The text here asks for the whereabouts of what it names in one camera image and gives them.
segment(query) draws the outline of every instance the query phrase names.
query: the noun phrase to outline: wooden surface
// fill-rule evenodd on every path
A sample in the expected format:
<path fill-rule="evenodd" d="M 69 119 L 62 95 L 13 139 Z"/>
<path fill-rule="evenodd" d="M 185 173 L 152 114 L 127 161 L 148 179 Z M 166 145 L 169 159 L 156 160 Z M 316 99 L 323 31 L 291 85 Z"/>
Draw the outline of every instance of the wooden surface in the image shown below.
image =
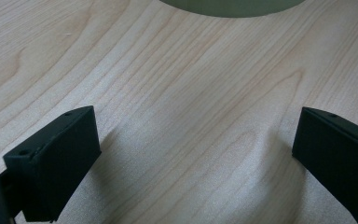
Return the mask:
<path fill-rule="evenodd" d="M 83 105 L 103 154 L 58 223 L 355 223 L 291 146 L 303 105 L 358 124 L 358 0 L 236 20 L 158 0 L 0 1 L 0 172 Z"/>

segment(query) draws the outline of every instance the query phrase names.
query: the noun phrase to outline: wood grain pattern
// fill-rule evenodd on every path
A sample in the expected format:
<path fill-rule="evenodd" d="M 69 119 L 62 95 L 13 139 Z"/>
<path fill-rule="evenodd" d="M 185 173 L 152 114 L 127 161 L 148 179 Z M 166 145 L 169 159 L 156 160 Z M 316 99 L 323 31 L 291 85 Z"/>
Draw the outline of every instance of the wood grain pattern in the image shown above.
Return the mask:
<path fill-rule="evenodd" d="M 0 1 L 0 172 L 82 105 L 103 155 L 58 223 L 355 223 L 291 146 L 303 105 L 358 124 L 358 1 L 251 19 Z"/>

